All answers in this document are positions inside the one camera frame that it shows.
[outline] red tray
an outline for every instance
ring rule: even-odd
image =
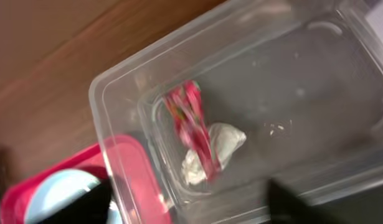
[[[116,136],[115,142],[120,156],[127,158],[126,162],[129,162],[124,164],[123,170],[127,178],[131,179],[131,192],[135,197],[142,220],[147,224],[171,223],[165,205],[159,200],[161,189],[142,145],[127,135]],[[85,170],[101,179],[108,177],[100,146],[92,145],[56,166],[11,187],[1,203],[0,222],[2,224],[24,223],[27,206],[39,184],[54,172],[69,168]]]

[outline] red wrapper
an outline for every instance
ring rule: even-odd
[[[208,180],[221,171],[217,152],[210,146],[204,123],[201,91],[194,81],[186,81],[164,97],[165,105],[174,119],[177,135],[182,143],[195,150]]]

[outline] light blue plate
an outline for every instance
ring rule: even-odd
[[[39,185],[33,195],[25,213],[25,224],[47,218],[99,183],[95,176],[77,169],[66,169],[52,174]],[[122,223],[114,201],[110,205],[107,223]]]

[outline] crumpled wrapper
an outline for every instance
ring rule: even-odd
[[[232,154],[247,140],[244,132],[225,123],[215,123],[209,127],[210,146],[218,155],[220,167],[225,169]],[[195,150],[189,149],[182,163],[182,174],[187,184],[197,185],[207,176]]]

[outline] candy wrapper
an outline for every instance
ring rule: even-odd
[[[174,119],[174,128],[182,143],[198,155],[208,180],[220,171],[217,151],[210,146],[210,137],[204,123],[201,90],[194,81],[186,81],[165,97],[164,102]]]
[[[225,123],[215,123],[209,127],[210,146],[218,153],[220,167],[225,169],[232,154],[242,146],[247,139],[244,132]],[[206,180],[205,172],[196,152],[187,151],[182,163],[182,174],[187,184],[196,185]]]

